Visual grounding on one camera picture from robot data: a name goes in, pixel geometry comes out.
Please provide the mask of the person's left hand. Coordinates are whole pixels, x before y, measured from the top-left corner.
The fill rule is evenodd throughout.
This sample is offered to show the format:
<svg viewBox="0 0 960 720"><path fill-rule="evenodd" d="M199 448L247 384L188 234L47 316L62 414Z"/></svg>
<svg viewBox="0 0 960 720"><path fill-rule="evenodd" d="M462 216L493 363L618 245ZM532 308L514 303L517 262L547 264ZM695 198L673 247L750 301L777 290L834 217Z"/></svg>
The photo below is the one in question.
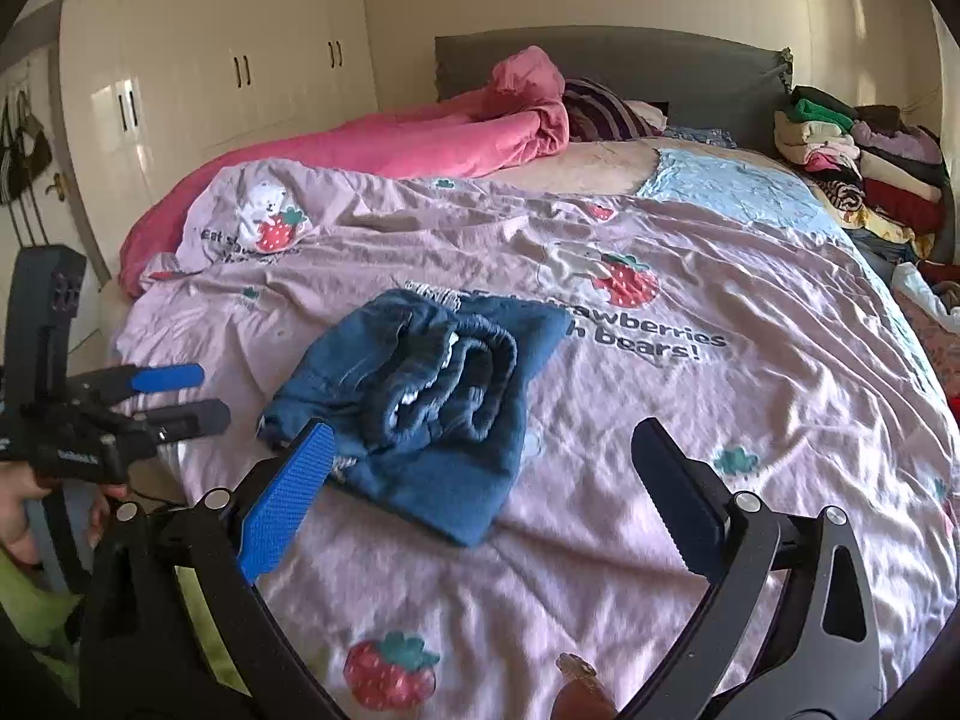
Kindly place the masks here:
<svg viewBox="0 0 960 720"><path fill-rule="evenodd" d="M18 566L34 567L41 562L36 539L29 529L25 504L28 500L41 500L53 489L53 484L39 483L36 475L24 461L3 461L2 484L0 484L0 527L2 527L2 548ZM86 539L94 548L103 538L107 517L110 516L109 504L114 500L125 499L128 488L119 486L101 486L94 496L89 511L89 528Z"/></svg>

